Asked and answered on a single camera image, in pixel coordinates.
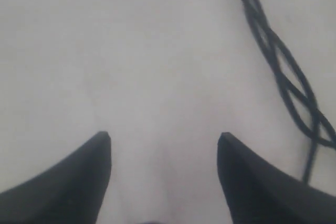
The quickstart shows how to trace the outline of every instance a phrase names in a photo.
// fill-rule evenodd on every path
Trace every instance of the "floor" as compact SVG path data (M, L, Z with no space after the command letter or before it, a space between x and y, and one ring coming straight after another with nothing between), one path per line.
M334 0L261 1L336 125ZM113 168L98 224L231 223L216 172L221 132L301 177L309 142L282 103L240 0L0 6L0 191L99 130L112 137ZM319 149L312 186L336 195L335 162L333 151Z

